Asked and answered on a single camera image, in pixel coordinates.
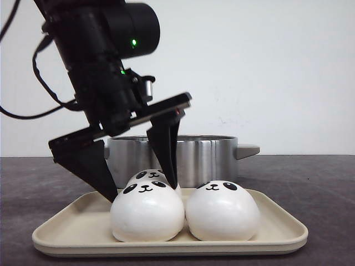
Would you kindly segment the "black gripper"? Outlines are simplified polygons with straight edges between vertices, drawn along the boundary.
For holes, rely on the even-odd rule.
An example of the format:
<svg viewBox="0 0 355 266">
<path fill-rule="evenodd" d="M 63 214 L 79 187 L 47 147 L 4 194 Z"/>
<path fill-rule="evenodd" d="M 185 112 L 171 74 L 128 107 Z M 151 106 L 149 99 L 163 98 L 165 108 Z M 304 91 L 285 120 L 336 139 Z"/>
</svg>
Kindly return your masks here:
<svg viewBox="0 0 355 266">
<path fill-rule="evenodd" d="M 54 161 L 113 202 L 118 195 L 104 158 L 103 136 L 117 136 L 151 119 L 147 131 L 156 158 L 173 189 L 178 185 L 176 149 L 182 111 L 191 95 L 182 93 L 149 105 L 155 78 L 131 69 L 72 69 L 70 81 L 89 127 L 49 142 Z"/>
</svg>

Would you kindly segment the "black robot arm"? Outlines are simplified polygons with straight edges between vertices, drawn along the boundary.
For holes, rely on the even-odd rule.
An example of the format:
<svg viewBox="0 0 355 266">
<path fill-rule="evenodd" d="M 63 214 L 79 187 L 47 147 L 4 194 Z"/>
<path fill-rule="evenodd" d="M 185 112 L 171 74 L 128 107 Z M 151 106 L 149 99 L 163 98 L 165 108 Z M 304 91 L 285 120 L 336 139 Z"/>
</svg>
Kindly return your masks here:
<svg viewBox="0 0 355 266">
<path fill-rule="evenodd" d="M 55 43 L 75 90 L 66 108 L 83 111 L 85 129 L 49 142 L 54 161 L 106 199 L 117 196 L 104 157 L 104 136 L 118 136 L 150 121 L 148 140 L 171 187 L 178 184 L 176 146 L 191 96 L 152 104 L 153 76 L 124 68 L 123 59 L 152 53 L 160 26 L 153 9 L 125 1 L 37 1 L 45 17 L 39 49 Z"/>
</svg>

